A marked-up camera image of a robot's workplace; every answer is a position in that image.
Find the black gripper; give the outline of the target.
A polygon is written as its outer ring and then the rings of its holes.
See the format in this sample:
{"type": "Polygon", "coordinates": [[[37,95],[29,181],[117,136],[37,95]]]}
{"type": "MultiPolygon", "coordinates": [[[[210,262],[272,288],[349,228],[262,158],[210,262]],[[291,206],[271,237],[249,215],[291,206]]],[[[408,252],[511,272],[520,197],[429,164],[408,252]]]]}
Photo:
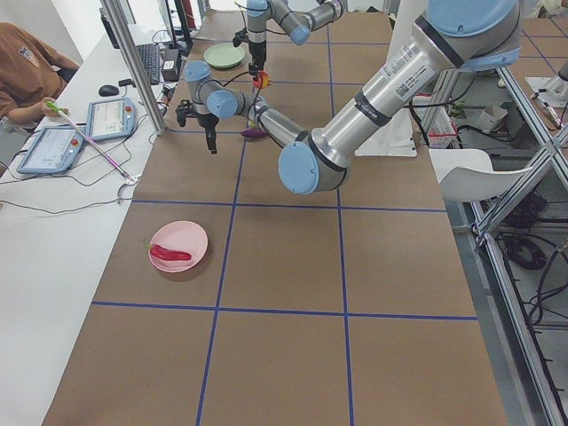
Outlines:
{"type": "Polygon", "coordinates": [[[212,113],[196,114],[198,124],[205,130],[206,143],[211,154],[217,154],[217,132],[216,127],[219,118],[212,113]]]}
{"type": "Polygon", "coordinates": [[[248,50],[251,61],[248,64],[248,73],[255,83],[262,82],[264,64],[266,62],[266,31],[248,29],[248,50]]]}

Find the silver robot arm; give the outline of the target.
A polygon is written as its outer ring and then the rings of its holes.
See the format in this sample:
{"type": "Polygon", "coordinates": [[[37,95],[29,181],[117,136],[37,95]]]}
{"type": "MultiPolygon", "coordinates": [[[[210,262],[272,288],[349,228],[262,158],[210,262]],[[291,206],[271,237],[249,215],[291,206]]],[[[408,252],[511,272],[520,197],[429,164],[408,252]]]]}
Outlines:
{"type": "Polygon", "coordinates": [[[303,129],[260,96],[226,89],[202,60],[187,63],[185,80],[197,114],[218,119],[242,115],[281,146],[278,172],[290,192],[332,191],[348,177],[354,152],[440,72],[515,62],[522,18],[519,1],[429,1],[408,41],[326,126],[313,130],[303,129]]]}
{"type": "Polygon", "coordinates": [[[312,32],[339,20],[348,11],[347,1],[318,1],[308,12],[293,11],[288,1],[247,1],[247,24],[244,41],[248,44],[251,62],[248,65],[253,81],[260,84],[267,57],[267,22],[273,20],[296,45],[305,43],[312,32]]]}

